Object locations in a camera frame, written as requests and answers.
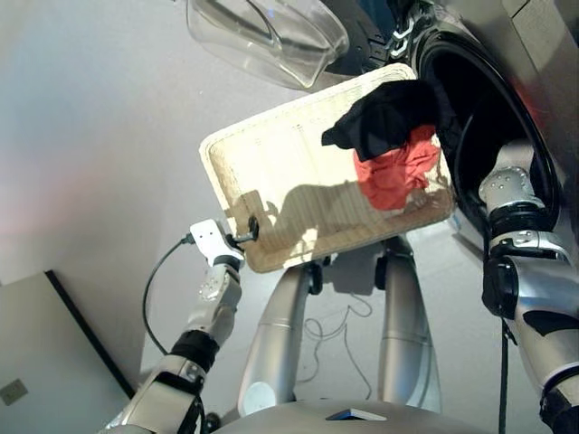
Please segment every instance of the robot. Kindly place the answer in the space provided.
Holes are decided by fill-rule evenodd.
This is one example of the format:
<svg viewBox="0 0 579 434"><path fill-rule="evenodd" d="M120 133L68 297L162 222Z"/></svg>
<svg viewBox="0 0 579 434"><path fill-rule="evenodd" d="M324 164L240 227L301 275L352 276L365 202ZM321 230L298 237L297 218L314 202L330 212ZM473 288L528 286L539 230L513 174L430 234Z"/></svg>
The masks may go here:
<svg viewBox="0 0 579 434"><path fill-rule="evenodd" d="M489 223L485 235L482 301L504 320L536 386L540 417L554 433L579 432L579 276L564 244L546 228L545 205L530 182L533 152L525 143L503 146L479 187ZM215 355L234 325L242 296L240 239L213 220L191 226L190 239L209 265L185 331L150 374L108 434L206 432L201 393ZM420 391L432 341L424 320L412 250L384 243L389 315L384 323L381 401L295 401L305 299L319 288L319 265L286 270L267 305L250 350L238 410L241 418L219 433L478 433L411 404ZM362 420L364 425L350 423Z"/></svg>

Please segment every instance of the floor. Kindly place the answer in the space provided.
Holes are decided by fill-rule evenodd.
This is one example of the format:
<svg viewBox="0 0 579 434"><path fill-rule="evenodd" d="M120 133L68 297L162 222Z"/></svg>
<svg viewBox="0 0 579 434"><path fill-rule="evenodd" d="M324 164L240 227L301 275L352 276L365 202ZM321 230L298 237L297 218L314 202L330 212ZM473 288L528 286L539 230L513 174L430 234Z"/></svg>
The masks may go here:
<svg viewBox="0 0 579 434"><path fill-rule="evenodd" d="M443 413L488 432L496 430L498 416L498 381L500 367L499 321L480 302L482 284L478 260L452 238L448 222L412 231L419 279L432 339L435 344L441 377ZM344 275L366 276L357 281L357 294L371 307L368 317L349 315L347 341L362 373L369 381L371 398L376 396L378 350L384 320L384 292L372 289L373 265L367 255L352 258L351 269L344 265ZM361 270L364 259L368 269ZM261 311L280 272L256 275L242 272L243 298L232 337L219 353L204 390L205 407L224 414L234 408L245 359ZM322 293L308 299L306 318L315 318L327 333L344 318L348 306L367 315L365 302L351 297L342 280L326 283ZM316 363L315 341L304 334L299 361L299 380L311 377ZM509 376L509 433L547 433L536 416L538 400L523 371L516 348L511 345ZM302 399L364 399L368 392L364 380L350 362L343 336L325 342L318 352L318 374L309 382L298 384L296 396Z"/></svg>

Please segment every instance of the black cloth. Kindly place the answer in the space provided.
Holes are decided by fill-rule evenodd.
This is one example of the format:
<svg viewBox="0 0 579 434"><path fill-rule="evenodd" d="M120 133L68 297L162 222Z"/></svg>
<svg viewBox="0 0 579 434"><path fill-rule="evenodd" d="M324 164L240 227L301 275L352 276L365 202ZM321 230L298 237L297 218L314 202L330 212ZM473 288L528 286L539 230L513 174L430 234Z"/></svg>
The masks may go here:
<svg viewBox="0 0 579 434"><path fill-rule="evenodd" d="M438 117L438 101L426 81L390 81L356 101L322 134L322 146L353 148L366 161L402 147L413 129L436 126Z"/></svg>

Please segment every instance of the cable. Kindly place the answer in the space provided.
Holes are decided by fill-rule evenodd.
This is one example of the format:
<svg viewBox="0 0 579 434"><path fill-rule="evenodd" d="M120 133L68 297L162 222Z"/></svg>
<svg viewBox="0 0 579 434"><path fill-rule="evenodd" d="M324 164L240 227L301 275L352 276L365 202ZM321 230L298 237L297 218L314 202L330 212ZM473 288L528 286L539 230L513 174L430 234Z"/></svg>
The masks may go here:
<svg viewBox="0 0 579 434"><path fill-rule="evenodd" d="M195 397L195 401L197 403L197 407L199 407L199 414L201 416L201 420L199 422L199 434L206 434L207 433L207 422L205 420L205 407L203 405L203 400L201 399L201 395L197 395Z"/></svg>
<svg viewBox="0 0 579 434"><path fill-rule="evenodd" d="M504 319L501 332L500 360L500 398L498 402L498 434L505 434L507 426L507 389L508 389L508 325Z"/></svg>
<svg viewBox="0 0 579 434"><path fill-rule="evenodd" d="M304 322L304 329L305 329L306 333L309 335L309 337L314 339L314 340L318 340L316 342L316 346L314 347L314 354L313 354L314 360L316 361L316 369L314 369L314 373L311 374L308 378L305 378L303 380L298 380L298 383L303 384L306 382L311 382L314 378L316 378L316 376L318 375L318 372L319 372L319 365L320 365L319 356L318 356L319 347L324 342L329 341L331 339L334 339L335 337L339 336L342 332L344 332L344 347L346 348L346 352L347 352L347 355L350 359L350 362L352 362L352 364L354 365L354 368L356 369L356 371L360 375L360 378L362 378L362 381L365 383L366 387L368 388L368 393L367 393L365 398L369 399L370 396L372 395L372 386L370 385L370 382L365 377L364 373L362 372L362 370L358 366L356 360L354 359L354 355L352 354L352 351L350 350L350 345L347 342L347 318L348 318L348 315L350 314L350 312L352 312L354 315L359 316L361 318L368 318L369 316L372 315L374 310L372 309L370 304L367 301L363 300L361 297L357 297L355 294L352 294L352 293L350 293L350 297L363 303L368 308L368 312L366 314L360 313L354 307L352 307L352 305L348 305L346 308L346 313L344 314L344 318L342 319L342 322L340 323L340 325L329 333L324 333L324 328L322 327L322 324L315 318L308 318ZM318 329L318 331L317 332L313 331L310 327L310 324L315 325L316 328Z"/></svg>
<svg viewBox="0 0 579 434"><path fill-rule="evenodd" d="M147 334L148 336L151 338L151 341L153 341L153 344L155 344L155 346L158 348L158 350L163 354L163 355L167 355L167 350L165 349L165 347L163 345L161 345L161 343L158 341L157 337L155 336L155 334L153 333L153 330L151 330L151 326L148 323L148 318L147 318L147 298L148 298L148 293L151 289L151 283L153 282L153 278L155 278L156 273L158 272L158 270L161 268L161 266L163 265L163 262L165 262L165 260L171 256L171 254L177 250L182 244L195 244L195 241L193 239L193 236L191 234L187 234L184 238L182 238L181 240L179 240L179 242L173 246L171 249L168 250L167 253L165 253L165 255L163 255L163 257L157 262L157 264L155 264L155 267L153 267L153 269L151 270L151 273L148 276L147 279L147 284L145 285L145 292L143 293L143 301L141 303L141 315L143 316L143 323L145 324L145 330L147 330Z"/></svg>

